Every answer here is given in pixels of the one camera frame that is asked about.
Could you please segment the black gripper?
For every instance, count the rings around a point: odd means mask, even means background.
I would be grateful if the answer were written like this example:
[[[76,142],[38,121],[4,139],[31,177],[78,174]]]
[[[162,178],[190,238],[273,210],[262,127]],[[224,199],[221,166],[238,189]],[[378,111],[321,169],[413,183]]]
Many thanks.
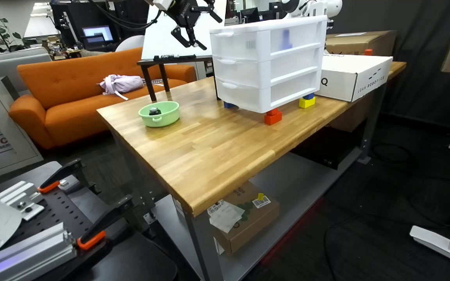
[[[199,7],[196,0],[171,0],[165,14],[178,25],[170,35],[182,46],[187,47],[187,41],[181,36],[181,29],[185,29],[188,46],[198,47],[199,50],[207,50],[204,44],[201,44],[195,38],[195,24],[199,14],[204,11],[204,7]]]

